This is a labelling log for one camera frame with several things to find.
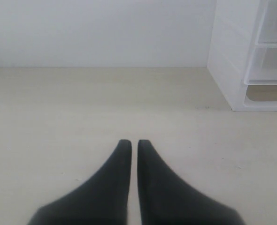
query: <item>white plastic drawer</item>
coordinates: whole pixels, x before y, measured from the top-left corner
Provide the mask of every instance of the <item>white plastic drawer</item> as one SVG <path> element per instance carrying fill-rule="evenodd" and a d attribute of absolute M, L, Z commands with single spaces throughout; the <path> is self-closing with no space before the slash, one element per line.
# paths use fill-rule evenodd
<path fill-rule="evenodd" d="M 260 28 L 259 44 L 277 44 L 277 0 L 267 3 Z"/>
<path fill-rule="evenodd" d="M 277 48 L 255 48 L 245 77 L 245 84 L 277 84 Z"/>

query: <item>white floor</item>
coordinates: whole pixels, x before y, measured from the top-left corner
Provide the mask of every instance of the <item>white floor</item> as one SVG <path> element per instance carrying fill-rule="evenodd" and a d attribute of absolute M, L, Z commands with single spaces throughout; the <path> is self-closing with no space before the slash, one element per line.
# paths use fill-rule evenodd
<path fill-rule="evenodd" d="M 0 69 L 0 225 L 27 224 L 119 139 L 133 143 L 129 224 L 139 225 L 141 138 L 247 225 L 277 225 L 277 112 L 232 112 L 205 68 Z"/>

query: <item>floor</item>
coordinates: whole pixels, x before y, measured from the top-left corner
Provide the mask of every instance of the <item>floor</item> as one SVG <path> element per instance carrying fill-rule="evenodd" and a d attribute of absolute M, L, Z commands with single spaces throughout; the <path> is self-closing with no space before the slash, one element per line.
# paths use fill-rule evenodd
<path fill-rule="evenodd" d="M 119 139 L 134 149 L 130 225 L 139 139 L 246 224 L 277 225 L 277 112 L 232 112 L 206 68 L 0 69 L 0 225 L 27 224 Z"/>

